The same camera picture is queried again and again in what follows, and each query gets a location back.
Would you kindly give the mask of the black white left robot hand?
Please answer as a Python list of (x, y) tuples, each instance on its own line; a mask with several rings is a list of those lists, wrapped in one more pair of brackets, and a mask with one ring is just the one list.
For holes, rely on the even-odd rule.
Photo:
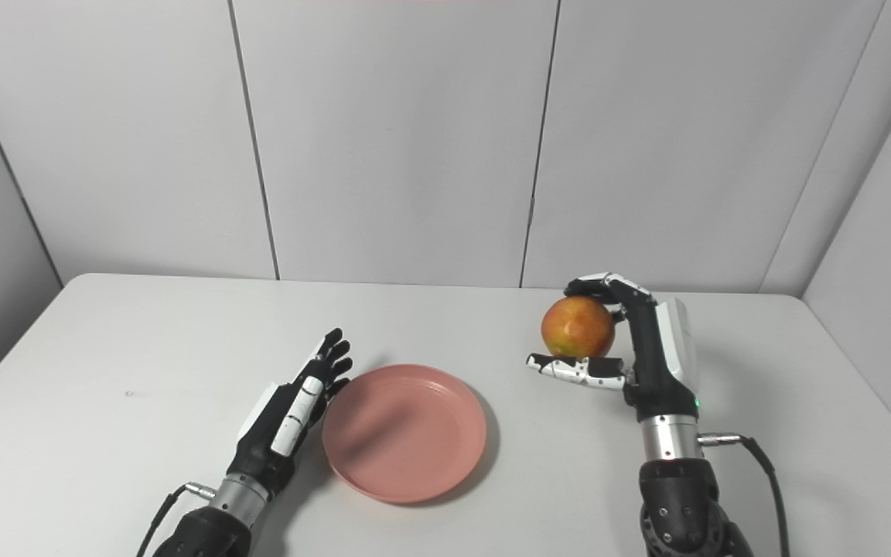
[(343, 329), (326, 333), (294, 380), (270, 384), (247, 417), (238, 437), (228, 476), (257, 484), (271, 501), (292, 479), (294, 457), (310, 429), (325, 415), (331, 401), (350, 378), (350, 343)]

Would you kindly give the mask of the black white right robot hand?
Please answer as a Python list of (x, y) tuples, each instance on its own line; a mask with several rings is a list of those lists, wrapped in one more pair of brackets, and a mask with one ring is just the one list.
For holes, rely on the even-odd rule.
[(628, 324), (632, 366), (618, 357), (530, 354), (529, 369), (565, 383), (621, 391), (637, 421), (659, 415), (699, 419), (695, 349), (681, 301), (657, 301), (650, 290), (614, 272), (574, 278), (563, 293), (620, 308), (614, 320)]

